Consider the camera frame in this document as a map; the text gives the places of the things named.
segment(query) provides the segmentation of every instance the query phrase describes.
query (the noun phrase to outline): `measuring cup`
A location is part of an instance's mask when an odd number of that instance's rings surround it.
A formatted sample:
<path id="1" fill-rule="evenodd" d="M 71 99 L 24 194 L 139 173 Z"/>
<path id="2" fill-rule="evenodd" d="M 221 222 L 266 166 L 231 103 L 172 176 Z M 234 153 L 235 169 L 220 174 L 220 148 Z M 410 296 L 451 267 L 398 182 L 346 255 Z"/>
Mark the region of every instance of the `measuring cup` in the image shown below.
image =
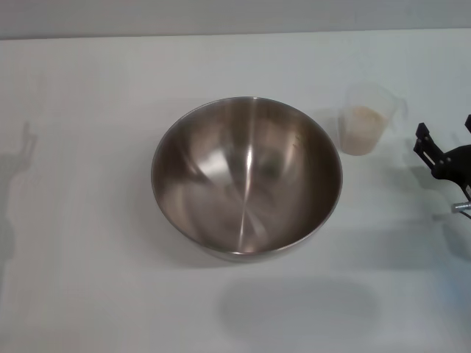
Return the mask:
<path id="1" fill-rule="evenodd" d="M 398 110 L 407 117 L 406 101 L 380 85 L 353 85 L 339 118 L 341 150 L 353 156 L 370 153 Z"/>

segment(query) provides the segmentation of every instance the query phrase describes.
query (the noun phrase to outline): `white tabletop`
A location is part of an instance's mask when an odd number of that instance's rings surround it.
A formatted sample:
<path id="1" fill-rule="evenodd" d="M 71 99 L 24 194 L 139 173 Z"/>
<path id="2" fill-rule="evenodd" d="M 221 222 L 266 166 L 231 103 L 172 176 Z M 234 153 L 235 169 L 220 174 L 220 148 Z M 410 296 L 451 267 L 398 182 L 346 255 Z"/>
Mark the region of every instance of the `white tabletop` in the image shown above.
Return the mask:
<path id="1" fill-rule="evenodd" d="M 464 195 L 412 152 L 471 141 L 471 30 L 0 42 L 0 351 L 465 353 Z M 290 104 L 332 134 L 354 82 L 408 102 L 341 154 L 330 220 L 285 256 L 211 257 L 155 204 L 152 155 L 214 99 Z"/>

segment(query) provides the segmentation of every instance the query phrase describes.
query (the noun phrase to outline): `mixing bowl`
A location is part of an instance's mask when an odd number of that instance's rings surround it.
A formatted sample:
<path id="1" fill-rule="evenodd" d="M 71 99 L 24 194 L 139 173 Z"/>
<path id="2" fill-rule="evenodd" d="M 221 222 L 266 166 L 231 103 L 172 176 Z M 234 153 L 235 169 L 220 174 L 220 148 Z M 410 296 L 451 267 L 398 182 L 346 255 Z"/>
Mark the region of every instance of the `mixing bowl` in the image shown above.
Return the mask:
<path id="1" fill-rule="evenodd" d="M 308 238 L 333 212 L 341 183 L 325 131 L 299 110 L 257 97 L 189 112 L 152 162 L 165 217 L 227 260 L 258 260 Z"/>

